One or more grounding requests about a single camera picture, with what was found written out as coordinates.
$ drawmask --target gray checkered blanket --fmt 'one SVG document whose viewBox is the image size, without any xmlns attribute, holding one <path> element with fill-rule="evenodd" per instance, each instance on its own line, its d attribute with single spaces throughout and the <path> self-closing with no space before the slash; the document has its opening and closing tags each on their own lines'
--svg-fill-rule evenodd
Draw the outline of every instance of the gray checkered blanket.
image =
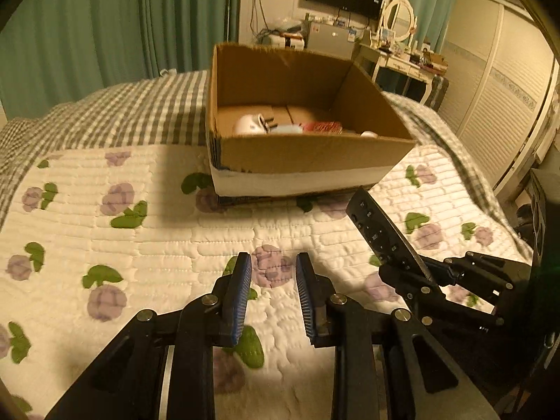
<svg viewBox="0 0 560 420">
<path fill-rule="evenodd" d="M 0 229 L 22 179 L 51 152 L 151 144 L 203 146 L 206 71 L 120 84 L 55 106 L 39 120 L 14 119 L 0 131 Z M 419 144 L 435 144 L 452 160 L 473 202 L 513 233 L 492 188 L 446 123 L 431 109 L 386 93 Z M 518 238 L 517 249 L 530 257 Z"/>
</svg>

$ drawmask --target red object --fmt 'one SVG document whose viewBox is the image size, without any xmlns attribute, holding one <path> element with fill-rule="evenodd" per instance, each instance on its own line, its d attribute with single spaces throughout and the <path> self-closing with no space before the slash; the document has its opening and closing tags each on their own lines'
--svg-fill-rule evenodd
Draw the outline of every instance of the red object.
<svg viewBox="0 0 560 420">
<path fill-rule="evenodd" d="M 340 134 L 342 125 L 337 121 L 316 121 L 303 124 L 303 132 Z"/>
</svg>

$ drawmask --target black remote control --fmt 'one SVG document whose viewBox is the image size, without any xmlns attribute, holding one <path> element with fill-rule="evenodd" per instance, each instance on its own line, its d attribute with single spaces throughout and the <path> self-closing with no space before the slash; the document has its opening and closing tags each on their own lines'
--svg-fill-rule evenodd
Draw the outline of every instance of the black remote control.
<svg viewBox="0 0 560 420">
<path fill-rule="evenodd" d="M 352 196 L 346 214 L 383 265 L 411 271 L 434 282 L 418 253 L 366 190 L 360 188 Z"/>
</svg>

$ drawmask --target floral quilt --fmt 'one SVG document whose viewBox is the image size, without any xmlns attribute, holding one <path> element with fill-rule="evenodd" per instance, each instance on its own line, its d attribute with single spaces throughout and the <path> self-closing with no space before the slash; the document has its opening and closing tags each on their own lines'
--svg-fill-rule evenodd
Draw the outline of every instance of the floral quilt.
<svg viewBox="0 0 560 420">
<path fill-rule="evenodd" d="M 404 306 L 346 216 L 348 195 L 223 208 L 206 156 L 164 145 L 63 150 L 23 178 L 0 233 L 0 375 L 30 419 L 43 418 L 139 310 L 183 308 L 241 251 L 251 254 L 251 290 L 239 344 L 214 350 L 219 419 L 329 418 L 334 352 L 306 338 L 299 252 L 365 307 Z M 528 261 L 438 146 L 413 149 L 370 193 L 420 254 Z M 460 287 L 444 290 L 488 309 Z"/>
</svg>

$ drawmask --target small box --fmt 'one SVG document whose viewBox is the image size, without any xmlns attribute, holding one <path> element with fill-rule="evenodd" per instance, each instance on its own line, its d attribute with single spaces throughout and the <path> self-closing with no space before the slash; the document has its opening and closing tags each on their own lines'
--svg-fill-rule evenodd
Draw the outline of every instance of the small box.
<svg viewBox="0 0 560 420">
<path fill-rule="evenodd" d="M 281 49 L 303 50 L 305 47 L 305 41 L 301 36 L 290 36 L 289 33 L 281 36 L 265 36 L 262 38 L 262 44 L 265 46 L 280 47 Z"/>
<path fill-rule="evenodd" d="M 371 185 L 414 140 L 370 78 L 350 60 L 307 51 L 214 48 L 206 142 L 219 196 L 294 196 Z M 234 135 L 245 114 L 278 124 L 337 121 L 355 134 Z M 377 138 L 360 136 L 372 131 Z"/>
</svg>

